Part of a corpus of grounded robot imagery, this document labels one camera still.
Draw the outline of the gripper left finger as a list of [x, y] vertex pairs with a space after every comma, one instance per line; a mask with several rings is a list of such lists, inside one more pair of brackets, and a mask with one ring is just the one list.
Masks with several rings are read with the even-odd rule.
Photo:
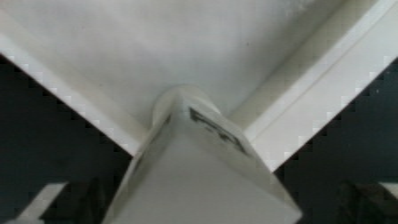
[[19, 215], [17, 224], [45, 224], [42, 216], [51, 208], [51, 205], [58, 199], [58, 196], [65, 190], [67, 185], [68, 183], [61, 182], [61, 183], [51, 183], [43, 187], [31, 201], [31, 204]]

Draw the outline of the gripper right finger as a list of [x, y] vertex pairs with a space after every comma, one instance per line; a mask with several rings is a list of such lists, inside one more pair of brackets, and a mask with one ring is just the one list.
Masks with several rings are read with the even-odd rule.
[[398, 200], [398, 183], [395, 182], [381, 182], [381, 186], [388, 191], [393, 199]]

